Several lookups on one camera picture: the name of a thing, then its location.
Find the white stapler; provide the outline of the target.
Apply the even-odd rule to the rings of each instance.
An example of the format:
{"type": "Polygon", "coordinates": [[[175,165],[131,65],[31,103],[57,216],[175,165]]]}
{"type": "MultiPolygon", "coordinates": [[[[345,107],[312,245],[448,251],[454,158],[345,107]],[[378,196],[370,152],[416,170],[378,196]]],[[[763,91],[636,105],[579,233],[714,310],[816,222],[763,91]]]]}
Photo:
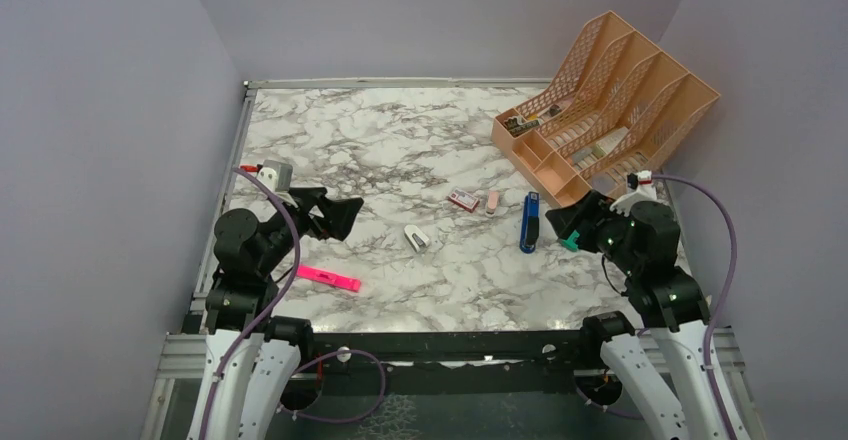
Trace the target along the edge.
{"type": "Polygon", "coordinates": [[[425,251],[430,245],[429,237],[417,226],[406,225],[403,228],[404,237],[416,253],[425,251]]]}

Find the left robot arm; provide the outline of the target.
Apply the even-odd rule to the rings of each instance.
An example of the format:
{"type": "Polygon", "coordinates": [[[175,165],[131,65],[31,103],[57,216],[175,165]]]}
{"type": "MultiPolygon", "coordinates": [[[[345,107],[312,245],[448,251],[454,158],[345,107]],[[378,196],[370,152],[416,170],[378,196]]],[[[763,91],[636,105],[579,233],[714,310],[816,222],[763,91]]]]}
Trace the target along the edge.
{"type": "Polygon", "coordinates": [[[275,268],[303,236],[342,241],[364,201],[331,200],[324,187],[291,190],[266,221],[246,208],[215,223],[218,268],[205,300],[204,370],[190,439],[263,439],[289,378],[314,357],[306,319],[275,316],[281,290],[275,268]]]}

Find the orange mesh file organizer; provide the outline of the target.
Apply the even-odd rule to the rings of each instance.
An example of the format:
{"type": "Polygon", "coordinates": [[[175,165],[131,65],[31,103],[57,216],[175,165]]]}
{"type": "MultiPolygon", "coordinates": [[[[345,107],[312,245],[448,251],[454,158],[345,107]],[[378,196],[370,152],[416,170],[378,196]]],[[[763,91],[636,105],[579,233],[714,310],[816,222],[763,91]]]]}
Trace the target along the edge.
{"type": "Polygon", "coordinates": [[[719,93],[608,11],[588,21],[549,85],[498,114],[496,147],[552,207],[590,189],[617,198],[657,171],[719,93]]]}

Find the green grey eraser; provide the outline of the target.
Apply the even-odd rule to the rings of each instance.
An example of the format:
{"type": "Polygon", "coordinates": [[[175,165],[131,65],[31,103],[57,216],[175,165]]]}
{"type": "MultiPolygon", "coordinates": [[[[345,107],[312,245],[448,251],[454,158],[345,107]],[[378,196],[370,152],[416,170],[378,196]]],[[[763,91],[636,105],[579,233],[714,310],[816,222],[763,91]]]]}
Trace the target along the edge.
{"type": "Polygon", "coordinates": [[[574,230],[568,235],[567,238],[561,239],[560,244],[571,252],[578,252],[580,250],[579,237],[580,233],[574,230]]]}

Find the red white staple box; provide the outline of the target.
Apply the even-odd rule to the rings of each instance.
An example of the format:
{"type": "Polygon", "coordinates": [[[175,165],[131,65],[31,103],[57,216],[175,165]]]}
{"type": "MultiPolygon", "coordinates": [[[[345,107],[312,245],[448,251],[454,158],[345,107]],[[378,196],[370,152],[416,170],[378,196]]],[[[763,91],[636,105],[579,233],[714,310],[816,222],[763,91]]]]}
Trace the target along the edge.
{"type": "Polygon", "coordinates": [[[473,213],[480,204],[478,197],[458,188],[453,189],[447,199],[451,203],[470,213],[473,213]]]}

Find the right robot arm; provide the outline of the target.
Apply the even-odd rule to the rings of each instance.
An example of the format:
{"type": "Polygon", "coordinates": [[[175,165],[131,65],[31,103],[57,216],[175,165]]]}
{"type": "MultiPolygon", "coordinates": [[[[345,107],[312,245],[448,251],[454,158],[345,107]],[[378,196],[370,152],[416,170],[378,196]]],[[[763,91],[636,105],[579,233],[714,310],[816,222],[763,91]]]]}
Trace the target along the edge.
{"type": "Polygon", "coordinates": [[[749,438],[719,363],[706,298],[677,264],[680,228],[672,209],[643,199],[617,210],[611,198],[591,191],[545,217],[560,239],[624,273],[625,296],[668,374],[657,371],[618,311],[584,319],[579,358],[612,371],[656,439],[749,438]]]}

